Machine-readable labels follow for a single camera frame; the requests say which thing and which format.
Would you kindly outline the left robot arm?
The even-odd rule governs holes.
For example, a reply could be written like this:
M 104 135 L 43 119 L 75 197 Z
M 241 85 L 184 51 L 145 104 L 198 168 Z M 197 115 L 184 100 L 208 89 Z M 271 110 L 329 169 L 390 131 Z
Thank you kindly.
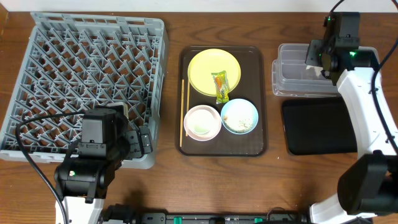
M 128 205 L 104 207 L 115 172 L 128 159 L 152 153 L 147 126 L 128 129 L 123 105 L 100 106 L 82 117 L 81 138 L 71 143 L 55 170 L 57 223 L 139 223 L 140 216 Z

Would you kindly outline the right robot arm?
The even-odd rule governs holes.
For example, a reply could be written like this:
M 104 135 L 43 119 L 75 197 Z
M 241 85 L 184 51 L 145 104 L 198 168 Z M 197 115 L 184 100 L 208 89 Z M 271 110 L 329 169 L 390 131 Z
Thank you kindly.
M 322 40 L 312 40 L 306 65 L 337 87 L 348 109 L 358 160 L 339 178 L 337 192 L 310 206 L 311 223 L 348 223 L 397 213 L 397 126 L 381 86 L 372 50 L 359 46 L 357 12 L 330 11 Z

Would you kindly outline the green orange snack wrapper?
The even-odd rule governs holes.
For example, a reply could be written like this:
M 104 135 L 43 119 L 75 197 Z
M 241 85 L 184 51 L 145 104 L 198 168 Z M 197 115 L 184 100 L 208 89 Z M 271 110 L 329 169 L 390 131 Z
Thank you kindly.
M 217 104 L 227 103 L 229 101 L 228 79 L 226 74 L 225 70 L 211 74 L 215 83 Z

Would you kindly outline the pink white bowl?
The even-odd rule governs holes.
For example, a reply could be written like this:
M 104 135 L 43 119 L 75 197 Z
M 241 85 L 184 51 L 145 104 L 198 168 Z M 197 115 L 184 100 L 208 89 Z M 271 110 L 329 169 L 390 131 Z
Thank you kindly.
M 184 117 L 183 127 L 186 135 L 196 141 L 209 141 L 221 130 L 221 116 L 208 105 L 191 108 Z

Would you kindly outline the light blue bowl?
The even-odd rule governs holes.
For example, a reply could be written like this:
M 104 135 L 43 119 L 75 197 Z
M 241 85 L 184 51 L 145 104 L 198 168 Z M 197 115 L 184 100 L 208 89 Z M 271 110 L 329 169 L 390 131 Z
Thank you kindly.
M 221 123 L 233 134 L 248 134 L 257 126 L 259 113 L 248 100 L 237 98 L 227 102 L 221 109 Z

